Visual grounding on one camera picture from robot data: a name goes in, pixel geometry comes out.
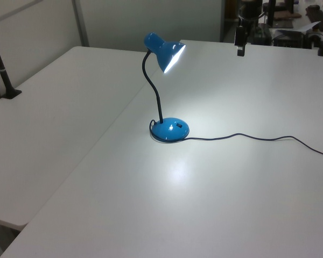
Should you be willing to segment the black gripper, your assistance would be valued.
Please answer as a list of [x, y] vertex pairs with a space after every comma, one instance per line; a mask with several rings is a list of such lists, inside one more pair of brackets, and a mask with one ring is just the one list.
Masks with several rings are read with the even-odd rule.
[[245, 55], [246, 45], [246, 28], [244, 26], [237, 26], [235, 30], [235, 46], [237, 46], [237, 56]]

